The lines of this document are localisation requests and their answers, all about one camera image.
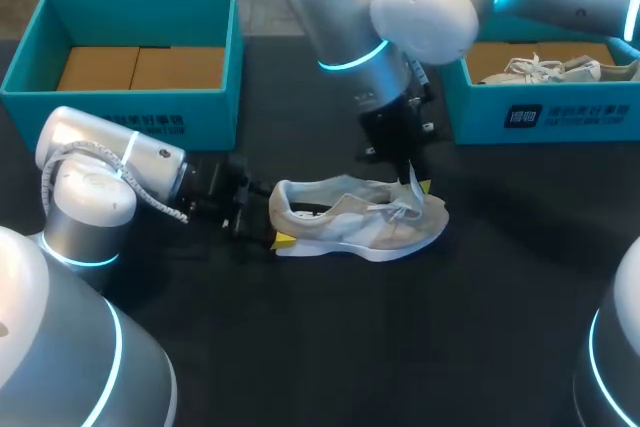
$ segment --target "black table surface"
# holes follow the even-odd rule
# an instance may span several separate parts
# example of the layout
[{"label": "black table surface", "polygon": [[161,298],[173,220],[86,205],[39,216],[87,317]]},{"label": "black table surface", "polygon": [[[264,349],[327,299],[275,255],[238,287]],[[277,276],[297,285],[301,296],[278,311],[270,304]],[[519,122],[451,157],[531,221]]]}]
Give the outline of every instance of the black table surface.
[{"label": "black table surface", "polygon": [[[15,47],[0,43],[2,71]],[[345,102],[304,38],[248,38],[239,151],[268,180],[393,180],[354,160]],[[106,295],[172,359],[178,427],[570,425],[577,352],[640,231],[640,144],[426,152],[451,222],[394,263],[239,256],[211,225],[141,213]],[[41,229],[4,108],[0,166],[0,225]]]}]

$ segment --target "cardboard box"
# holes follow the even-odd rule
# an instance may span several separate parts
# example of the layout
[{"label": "cardboard box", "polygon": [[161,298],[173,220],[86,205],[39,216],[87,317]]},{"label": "cardboard box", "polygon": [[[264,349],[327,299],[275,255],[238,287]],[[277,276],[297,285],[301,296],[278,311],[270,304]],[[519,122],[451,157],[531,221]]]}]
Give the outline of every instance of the cardboard box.
[{"label": "cardboard box", "polygon": [[495,63],[492,74],[503,71],[519,55],[518,44],[522,43],[537,44],[547,60],[590,55],[608,64],[628,65],[640,58],[639,41],[629,45],[619,39],[495,15],[484,25],[479,42],[498,43],[502,53],[493,55],[495,45],[474,46],[467,61],[439,69],[456,143],[640,140],[640,82],[477,85],[474,80],[486,72],[472,73],[483,67],[483,59]]},{"label": "cardboard box", "polygon": [[220,47],[142,48],[131,89],[219,89],[224,58]]},{"label": "cardboard box", "polygon": [[73,47],[58,90],[128,90],[138,47]]},{"label": "cardboard box", "polygon": [[[218,87],[57,90],[67,59],[78,46],[215,47],[224,50],[224,68]],[[231,150],[243,49],[236,0],[40,0],[0,96],[31,150],[49,114],[60,105],[188,151]]]}]

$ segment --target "white sneaker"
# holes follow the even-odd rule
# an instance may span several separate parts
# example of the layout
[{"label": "white sneaker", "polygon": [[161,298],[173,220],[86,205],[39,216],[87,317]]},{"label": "white sneaker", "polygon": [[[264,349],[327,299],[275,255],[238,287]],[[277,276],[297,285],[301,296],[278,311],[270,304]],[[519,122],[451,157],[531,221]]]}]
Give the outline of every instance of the white sneaker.
[{"label": "white sneaker", "polygon": [[600,63],[586,56],[563,64],[555,60],[540,62],[534,53],[533,60],[511,59],[504,71],[506,73],[487,77],[480,84],[599,82],[601,78]]},{"label": "white sneaker", "polygon": [[[269,199],[271,223],[297,241],[278,255],[350,252],[384,262],[426,247],[442,233],[449,213],[442,200],[425,195],[412,180],[411,186],[403,186],[344,175],[320,182],[279,182]],[[330,208],[310,216],[294,212],[292,203]]]}]

